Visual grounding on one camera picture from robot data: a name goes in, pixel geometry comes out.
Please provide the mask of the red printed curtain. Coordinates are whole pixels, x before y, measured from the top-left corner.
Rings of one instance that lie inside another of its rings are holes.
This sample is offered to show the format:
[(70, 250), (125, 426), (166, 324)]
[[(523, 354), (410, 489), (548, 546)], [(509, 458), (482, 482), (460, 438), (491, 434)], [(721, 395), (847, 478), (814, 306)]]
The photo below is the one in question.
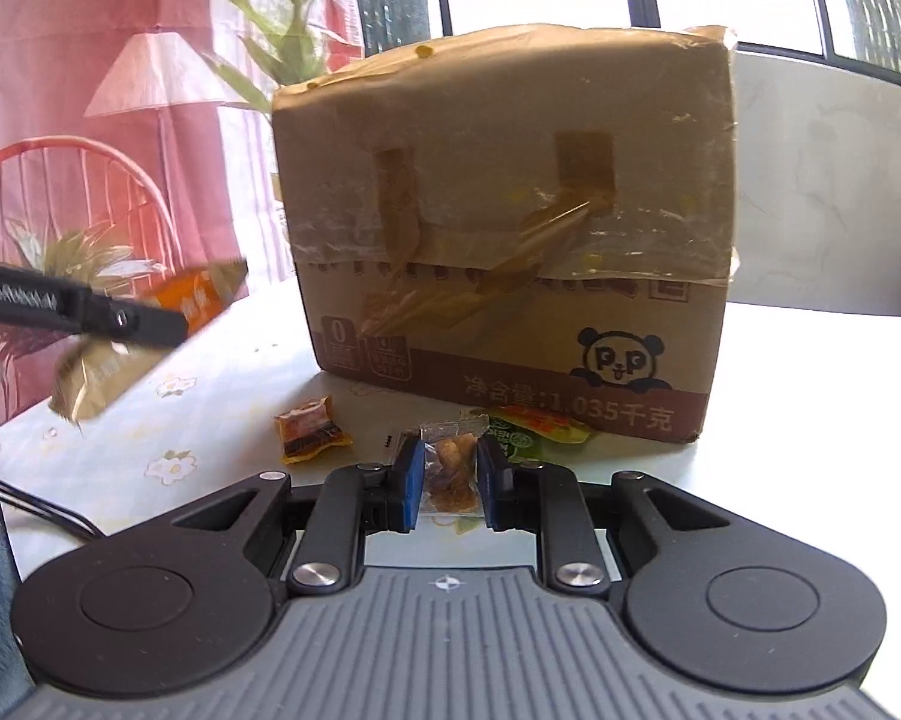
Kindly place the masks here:
[(288, 278), (273, 91), (361, 52), (356, 0), (0, 0), (0, 263)]

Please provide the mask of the green snack bag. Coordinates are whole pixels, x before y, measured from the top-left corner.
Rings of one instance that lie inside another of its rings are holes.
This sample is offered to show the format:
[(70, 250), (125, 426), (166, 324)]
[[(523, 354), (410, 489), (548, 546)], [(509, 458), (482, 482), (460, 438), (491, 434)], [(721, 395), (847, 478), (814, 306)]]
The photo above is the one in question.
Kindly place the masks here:
[(551, 445), (582, 447), (594, 436), (576, 419), (521, 405), (491, 408), (488, 433), (509, 460), (542, 460)]

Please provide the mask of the clear brown snack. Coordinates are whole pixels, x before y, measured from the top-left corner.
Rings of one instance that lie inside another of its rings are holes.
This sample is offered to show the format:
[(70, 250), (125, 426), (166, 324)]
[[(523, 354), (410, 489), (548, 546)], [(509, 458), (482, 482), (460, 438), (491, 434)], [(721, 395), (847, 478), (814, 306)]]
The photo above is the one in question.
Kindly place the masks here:
[(448, 517), (476, 517), (482, 512), (476, 452), (488, 426), (485, 413), (468, 413), (419, 427), (425, 470), (421, 511)]

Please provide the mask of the orange brown snack packet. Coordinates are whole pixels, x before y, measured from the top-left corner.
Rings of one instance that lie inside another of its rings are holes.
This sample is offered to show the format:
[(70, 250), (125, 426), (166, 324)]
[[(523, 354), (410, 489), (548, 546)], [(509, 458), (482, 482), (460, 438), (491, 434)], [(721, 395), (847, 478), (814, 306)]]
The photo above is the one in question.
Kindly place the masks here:
[(334, 418), (330, 395), (293, 406), (275, 418), (284, 465), (313, 460), (325, 450), (352, 447), (353, 438)]

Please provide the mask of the brown cardboard box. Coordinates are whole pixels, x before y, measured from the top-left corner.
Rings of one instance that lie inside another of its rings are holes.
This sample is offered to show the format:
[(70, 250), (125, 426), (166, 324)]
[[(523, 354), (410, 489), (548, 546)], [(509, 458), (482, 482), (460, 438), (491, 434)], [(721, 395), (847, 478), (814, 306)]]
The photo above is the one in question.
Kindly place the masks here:
[(732, 281), (734, 59), (722, 26), (522, 25), (279, 89), (319, 366), (693, 442)]

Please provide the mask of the gold orange snack packet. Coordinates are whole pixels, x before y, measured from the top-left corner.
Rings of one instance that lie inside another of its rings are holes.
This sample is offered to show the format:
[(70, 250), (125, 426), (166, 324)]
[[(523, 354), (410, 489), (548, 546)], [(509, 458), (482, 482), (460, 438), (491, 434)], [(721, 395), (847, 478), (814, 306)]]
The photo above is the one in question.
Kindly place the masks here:
[(97, 418), (172, 349), (238, 297), (244, 259), (189, 266), (138, 302), (114, 302), (107, 335), (88, 335), (58, 361), (50, 409), (73, 424)]

